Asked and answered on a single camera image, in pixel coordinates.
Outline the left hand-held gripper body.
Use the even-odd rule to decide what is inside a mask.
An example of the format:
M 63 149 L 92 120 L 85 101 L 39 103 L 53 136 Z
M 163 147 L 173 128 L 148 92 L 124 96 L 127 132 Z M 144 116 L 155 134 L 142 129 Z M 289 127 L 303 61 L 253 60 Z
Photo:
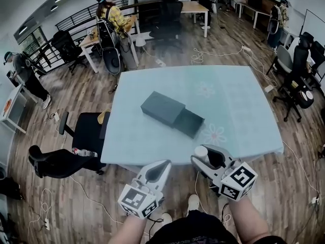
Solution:
M 134 178 L 126 184 L 118 199 L 121 208 L 139 219 L 147 219 L 161 205 L 163 193 L 149 188 L 148 184 Z

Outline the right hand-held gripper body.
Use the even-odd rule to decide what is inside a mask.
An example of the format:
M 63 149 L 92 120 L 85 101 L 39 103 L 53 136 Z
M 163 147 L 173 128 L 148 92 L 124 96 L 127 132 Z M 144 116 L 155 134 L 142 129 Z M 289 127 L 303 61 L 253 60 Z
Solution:
M 239 201 L 253 187 L 257 173 L 245 162 L 233 158 L 210 158 L 210 164 L 216 169 L 210 188 L 217 196 L 225 196 Z

